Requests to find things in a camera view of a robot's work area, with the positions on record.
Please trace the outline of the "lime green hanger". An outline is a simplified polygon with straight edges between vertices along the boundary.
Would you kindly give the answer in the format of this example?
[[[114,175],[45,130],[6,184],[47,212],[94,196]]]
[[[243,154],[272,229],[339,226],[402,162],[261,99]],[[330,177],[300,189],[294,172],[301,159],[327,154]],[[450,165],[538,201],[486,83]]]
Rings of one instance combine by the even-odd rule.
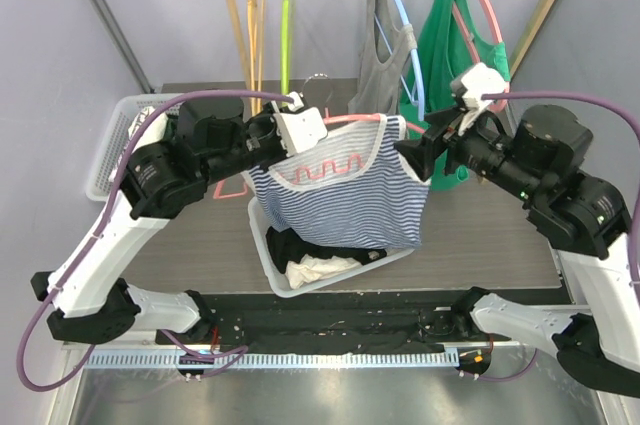
[[[294,39],[294,0],[282,0],[280,25],[280,92],[290,92],[292,48]]]

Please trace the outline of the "yellow plastic hanger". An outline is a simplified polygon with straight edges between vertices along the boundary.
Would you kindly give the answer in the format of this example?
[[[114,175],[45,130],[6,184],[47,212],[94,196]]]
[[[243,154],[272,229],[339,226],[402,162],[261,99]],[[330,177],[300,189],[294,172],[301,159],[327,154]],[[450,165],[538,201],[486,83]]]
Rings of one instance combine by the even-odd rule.
[[[261,91],[264,72],[266,0],[247,0],[249,89]]]

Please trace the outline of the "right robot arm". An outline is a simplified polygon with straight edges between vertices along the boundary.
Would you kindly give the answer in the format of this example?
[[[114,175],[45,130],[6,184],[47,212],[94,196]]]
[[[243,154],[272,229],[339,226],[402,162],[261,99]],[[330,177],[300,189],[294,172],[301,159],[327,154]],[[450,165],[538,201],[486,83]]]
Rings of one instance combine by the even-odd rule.
[[[555,358],[580,384],[627,397],[639,394],[639,307],[627,257],[631,217],[611,183],[581,166],[592,132],[568,109],[535,105],[514,134],[482,113],[464,124],[461,108],[432,113],[428,129],[396,150],[421,178],[438,158],[462,165],[517,198],[528,221],[566,259],[587,313],[545,312],[473,287],[452,305],[465,340],[499,335]]]

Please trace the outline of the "black tank top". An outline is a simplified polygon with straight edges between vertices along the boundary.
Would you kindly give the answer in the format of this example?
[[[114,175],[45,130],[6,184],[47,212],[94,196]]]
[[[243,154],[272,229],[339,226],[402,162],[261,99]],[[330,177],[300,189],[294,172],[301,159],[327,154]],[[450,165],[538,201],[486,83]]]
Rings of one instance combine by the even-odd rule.
[[[328,260],[334,257],[354,259],[361,265],[368,265],[376,260],[387,257],[385,249],[359,249],[344,247],[325,247],[304,241],[293,229],[282,232],[269,227],[266,243],[273,264],[284,274],[289,262],[301,264],[305,256]]]

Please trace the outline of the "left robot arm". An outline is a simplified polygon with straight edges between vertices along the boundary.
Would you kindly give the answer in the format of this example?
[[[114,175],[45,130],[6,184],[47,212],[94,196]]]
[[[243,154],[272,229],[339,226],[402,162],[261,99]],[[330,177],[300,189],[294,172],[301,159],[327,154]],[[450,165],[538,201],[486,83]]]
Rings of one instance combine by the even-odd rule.
[[[276,116],[290,99],[269,92],[206,90],[158,106],[134,133],[94,228],[58,270],[31,284],[54,339],[106,344],[128,331],[167,330],[190,343],[210,336],[216,318],[194,290],[167,294],[127,283],[141,248],[209,187],[286,156]]]

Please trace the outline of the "striped blue white tank top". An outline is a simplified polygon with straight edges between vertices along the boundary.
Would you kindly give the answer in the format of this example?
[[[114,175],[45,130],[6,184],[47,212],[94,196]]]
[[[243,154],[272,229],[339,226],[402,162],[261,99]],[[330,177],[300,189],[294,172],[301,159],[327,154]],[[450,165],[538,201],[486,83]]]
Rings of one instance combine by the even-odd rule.
[[[406,135],[401,116],[354,121],[311,150],[244,176],[277,231],[291,228],[325,247],[418,248],[430,184],[394,149]]]

